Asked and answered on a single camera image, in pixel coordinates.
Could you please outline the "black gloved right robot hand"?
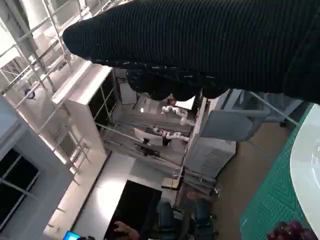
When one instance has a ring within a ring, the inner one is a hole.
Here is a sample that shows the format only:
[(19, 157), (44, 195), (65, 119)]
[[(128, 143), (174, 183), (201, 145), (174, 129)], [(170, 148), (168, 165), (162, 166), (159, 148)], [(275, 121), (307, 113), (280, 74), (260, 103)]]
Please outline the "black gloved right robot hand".
[(126, 70), (130, 88), (157, 101), (230, 89), (320, 101), (317, 0), (132, 0), (62, 39), (84, 60)]

